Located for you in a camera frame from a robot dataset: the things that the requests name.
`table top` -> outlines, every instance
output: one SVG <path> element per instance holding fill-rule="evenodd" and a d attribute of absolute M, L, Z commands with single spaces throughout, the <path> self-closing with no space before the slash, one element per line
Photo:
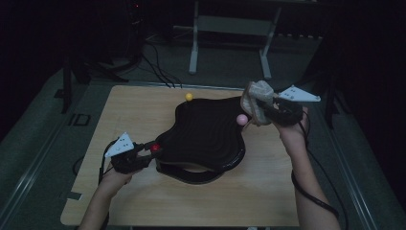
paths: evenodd
<path fill-rule="evenodd" d="M 98 186 L 105 147 L 127 132 L 146 143 L 170 129 L 175 107 L 186 93 L 224 99 L 242 91 L 115 86 L 107 99 L 72 192 L 61 215 L 65 225 L 79 225 Z M 136 173 L 114 197 L 111 225 L 132 226 L 298 226 L 291 163 L 274 126 L 250 125 L 242 132 L 242 162 L 216 181 L 190 185 L 160 174 L 156 164 Z"/>

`dark background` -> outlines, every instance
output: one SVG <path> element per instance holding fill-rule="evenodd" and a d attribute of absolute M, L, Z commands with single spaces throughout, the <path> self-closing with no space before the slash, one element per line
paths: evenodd
<path fill-rule="evenodd" d="M 128 55 L 113 39 L 127 36 L 123 33 L 128 22 L 126 10 L 123 6 L 106 7 L 113 2 L 124 1 L 0 3 L 0 139 L 18 121 L 44 82 L 61 68 L 68 54 L 80 50 L 103 60 L 117 55 L 112 54 L 115 50 L 118 55 Z M 344 1 L 341 7 L 329 5 L 334 1 L 323 3 L 327 6 L 284 6 L 277 33 L 324 38 L 304 78 L 322 72 L 319 90 L 335 88 L 343 93 L 405 207 L 405 4 L 400 0 L 386 4 Z M 217 12 L 227 8 L 218 6 Z M 192 8 L 192 1 L 186 0 L 149 1 L 143 17 L 148 26 L 170 37 L 172 25 L 192 24 Z M 107 34 L 106 27 L 116 32 Z"/>

